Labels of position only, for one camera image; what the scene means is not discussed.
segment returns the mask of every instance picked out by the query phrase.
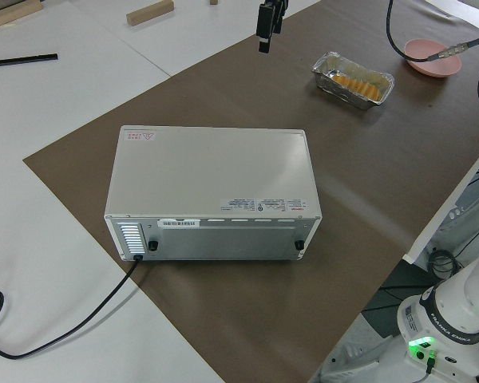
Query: aluminum foil tray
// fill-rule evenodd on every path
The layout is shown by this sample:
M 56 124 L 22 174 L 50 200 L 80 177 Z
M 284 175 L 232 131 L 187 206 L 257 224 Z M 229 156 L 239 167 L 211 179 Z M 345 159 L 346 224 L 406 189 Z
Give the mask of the aluminum foil tray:
M 312 72 L 319 88 L 360 109 L 380 105 L 394 87 L 391 74 L 366 69 L 336 52 L 322 56 L 312 67 Z

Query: white metal box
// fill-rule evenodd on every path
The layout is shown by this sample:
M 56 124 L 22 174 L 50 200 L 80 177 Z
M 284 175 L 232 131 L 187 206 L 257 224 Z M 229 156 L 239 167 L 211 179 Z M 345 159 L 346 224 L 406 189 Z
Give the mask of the white metal box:
M 301 259 L 321 218 L 302 130 L 121 129 L 105 221 L 124 260 Z

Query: foil container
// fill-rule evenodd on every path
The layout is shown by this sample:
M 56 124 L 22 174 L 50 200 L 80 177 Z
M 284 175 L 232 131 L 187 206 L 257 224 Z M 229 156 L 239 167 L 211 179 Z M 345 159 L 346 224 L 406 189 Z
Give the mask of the foil container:
M 317 60 L 312 67 L 312 72 L 315 75 L 316 84 L 319 88 L 360 109 L 368 109 L 372 106 L 380 105 L 386 100 L 394 87 L 394 78 L 390 73 L 366 69 L 336 52 L 329 52 Z M 332 77 L 335 75 L 344 75 L 351 79 L 374 85 L 378 88 L 380 97 L 378 100 L 372 100 L 360 93 L 356 93 L 332 80 Z

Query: brown paper sheet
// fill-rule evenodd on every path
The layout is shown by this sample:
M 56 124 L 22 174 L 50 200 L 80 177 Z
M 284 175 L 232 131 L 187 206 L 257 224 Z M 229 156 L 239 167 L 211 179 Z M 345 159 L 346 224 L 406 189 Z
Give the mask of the brown paper sheet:
M 133 276 L 227 382 L 307 381 L 479 156 L 479 47 L 457 75 L 425 77 L 391 50 L 386 3 L 317 3 L 284 21 L 269 55 L 248 38 L 25 159 L 128 268 L 102 218 L 123 124 L 305 129 L 323 222 L 302 261 L 145 263 Z M 401 1 L 393 34 L 452 45 L 479 30 Z M 310 67 L 328 51 L 392 73 L 387 101 L 362 111 L 317 89 Z

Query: yellow food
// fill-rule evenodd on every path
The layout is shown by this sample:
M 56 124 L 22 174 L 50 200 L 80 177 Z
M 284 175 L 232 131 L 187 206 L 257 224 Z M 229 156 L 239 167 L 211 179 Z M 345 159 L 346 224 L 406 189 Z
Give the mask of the yellow food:
M 379 89 L 368 82 L 355 80 L 354 78 L 345 76 L 344 74 L 335 74 L 332 76 L 332 80 L 373 101 L 380 101 L 382 98 L 382 94 L 380 93 Z

